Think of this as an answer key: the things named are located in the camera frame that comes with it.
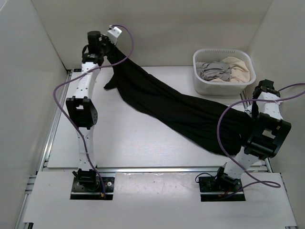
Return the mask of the black trousers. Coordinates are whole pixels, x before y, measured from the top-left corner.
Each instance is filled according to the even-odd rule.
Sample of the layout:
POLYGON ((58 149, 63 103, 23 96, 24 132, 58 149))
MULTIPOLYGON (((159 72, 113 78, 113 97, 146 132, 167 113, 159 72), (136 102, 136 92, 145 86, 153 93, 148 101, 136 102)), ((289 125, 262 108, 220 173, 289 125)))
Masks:
POLYGON ((234 156, 247 141, 253 120, 245 112, 218 102, 182 94, 147 73, 142 67, 114 48, 107 55, 113 64, 113 76, 105 90, 116 88, 121 98, 135 110, 152 116, 203 149, 223 155, 217 140, 220 138, 228 154, 234 156))

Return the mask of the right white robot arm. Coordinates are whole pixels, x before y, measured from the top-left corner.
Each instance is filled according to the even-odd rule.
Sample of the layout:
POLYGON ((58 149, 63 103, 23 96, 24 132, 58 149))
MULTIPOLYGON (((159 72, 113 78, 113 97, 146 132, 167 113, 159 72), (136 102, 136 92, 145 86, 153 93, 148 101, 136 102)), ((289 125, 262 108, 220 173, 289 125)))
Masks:
POLYGON ((253 99, 249 107, 254 126, 243 151, 218 169, 214 178, 218 190, 235 188, 242 174, 253 164, 275 157, 291 130, 291 124, 280 114, 280 92, 274 88, 273 81, 260 81, 254 89, 253 99))

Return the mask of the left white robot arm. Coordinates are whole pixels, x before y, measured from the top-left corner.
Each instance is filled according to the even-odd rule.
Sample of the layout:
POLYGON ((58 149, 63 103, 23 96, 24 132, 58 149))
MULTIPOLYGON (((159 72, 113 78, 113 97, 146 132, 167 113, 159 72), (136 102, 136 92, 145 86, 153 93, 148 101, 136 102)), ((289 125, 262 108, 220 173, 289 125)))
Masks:
POLYGON ((87 73, 78 80, 72 97, 66 99, 69 118, 77 127, 79 144, 79 167, 75 173, 80 185, 89 191, 105 194, 105 184, 97 173, 93 150, 93 131, 98 120, 98 112, 92 102, 93 88, 100 72, 104 57, 114 48, 121 30, 117 27, 105 35, 99 31, 88 32, 88 44, 82 50, 81 72, 87 73))

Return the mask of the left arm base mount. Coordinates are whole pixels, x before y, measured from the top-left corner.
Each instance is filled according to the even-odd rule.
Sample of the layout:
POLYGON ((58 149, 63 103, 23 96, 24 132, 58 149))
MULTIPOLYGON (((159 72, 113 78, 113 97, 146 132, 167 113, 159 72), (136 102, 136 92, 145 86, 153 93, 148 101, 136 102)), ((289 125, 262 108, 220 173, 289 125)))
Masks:
POLYGON ((102 177, 104 185, 100 184, 97 176, 95 182, 79 180, 74 177, 70 199, 71 200, 112 200, 115 177, 102 177))

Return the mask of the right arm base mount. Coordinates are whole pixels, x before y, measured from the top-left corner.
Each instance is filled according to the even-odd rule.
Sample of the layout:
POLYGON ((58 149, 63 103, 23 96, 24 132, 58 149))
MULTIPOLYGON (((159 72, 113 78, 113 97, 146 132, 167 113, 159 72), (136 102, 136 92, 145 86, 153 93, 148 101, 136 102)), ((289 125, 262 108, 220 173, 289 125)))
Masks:
POLYGON ((200 173, 195 177, 199 185, 201 202, 245 201, 241 180, 237 182, 225 181, 209 173, 200 173))

